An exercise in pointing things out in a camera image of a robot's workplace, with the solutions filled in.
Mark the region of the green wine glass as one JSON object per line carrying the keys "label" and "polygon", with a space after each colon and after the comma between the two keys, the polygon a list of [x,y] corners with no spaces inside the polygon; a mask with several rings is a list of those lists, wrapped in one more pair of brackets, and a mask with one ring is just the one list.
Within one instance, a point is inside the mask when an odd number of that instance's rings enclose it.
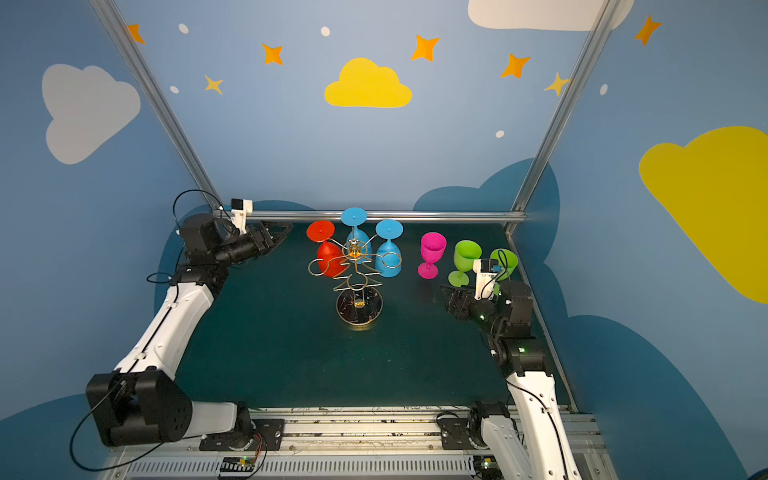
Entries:
{"label": "green wine glass", "polygon": [[453,287],[464,287],[470,283],[468,275],[473,270],[475,260],[482,257],[482,247],[472,240],[461,240],[456,243],[453,254],[455,270],[448,276]]}
{"label": "green wine glass", "polygon": [[491,252],[490,258],[497,261],[494,270],[494,294],[498,295],[501,290],[501,284],[505,280],[510,280],[512,273],[518,266],[518,257],[508,249],[498,248]]}

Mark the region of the magenta plastic wine glass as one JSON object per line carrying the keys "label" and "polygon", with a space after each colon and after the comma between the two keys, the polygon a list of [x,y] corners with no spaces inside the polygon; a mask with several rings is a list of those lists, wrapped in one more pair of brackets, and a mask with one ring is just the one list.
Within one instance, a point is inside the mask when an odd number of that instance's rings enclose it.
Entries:
{"label": "magenta plastic wine glass", "polygon": [[438,232],[428,232],[422,236],[420,254],[423,262],[417,269],[421,278],[431,280],[438,275],[439,269],[436,264],[443,257],[446,246],[446,238]]}

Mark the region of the red plastic wine glass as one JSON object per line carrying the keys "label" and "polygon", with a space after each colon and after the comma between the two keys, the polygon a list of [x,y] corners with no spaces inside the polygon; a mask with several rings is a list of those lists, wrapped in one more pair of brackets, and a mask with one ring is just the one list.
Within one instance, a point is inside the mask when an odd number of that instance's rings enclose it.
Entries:
{"label": "red plastic wine glass", "polygon": [[342,248],[333,240],[335,225],[328,220],[318,220],[309,225],[307,237],[318,244],[315,259],[308,266],[314,276],[335,278],[342,275],[346,269]]}

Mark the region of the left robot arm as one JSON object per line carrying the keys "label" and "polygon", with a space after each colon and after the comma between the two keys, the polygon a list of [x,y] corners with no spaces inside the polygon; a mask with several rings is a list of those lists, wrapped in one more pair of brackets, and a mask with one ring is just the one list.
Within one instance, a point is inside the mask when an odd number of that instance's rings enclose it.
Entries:
{"label": "left robot arm", "polygon": [[193,401],[175,378],[199,321],[213,305],[231,266],[265,256],[292,231],[289,223],[247,222],[243,213],[186,218],[178,229],[186,258],[144,334],[110,373],[86,386],[90,414],[107,447],[210,437],[223,449],[245,449],[255,437],[242,402]]}

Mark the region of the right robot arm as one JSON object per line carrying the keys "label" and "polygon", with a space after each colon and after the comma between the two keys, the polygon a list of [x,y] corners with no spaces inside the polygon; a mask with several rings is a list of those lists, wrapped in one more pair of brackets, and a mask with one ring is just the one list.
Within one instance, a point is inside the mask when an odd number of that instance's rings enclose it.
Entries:
{"label": "right robot arm", "polygon": [[547,352],[533,335],[530,287],[507,280],[498,292],[476,298],[471,288],[443,285],[441,294],[448,314],[487,333],[490,354],[522,424],[517,427],[506,406],[478,402],[467,421],[472,441],[490,451],[505,479],[581,479]]}

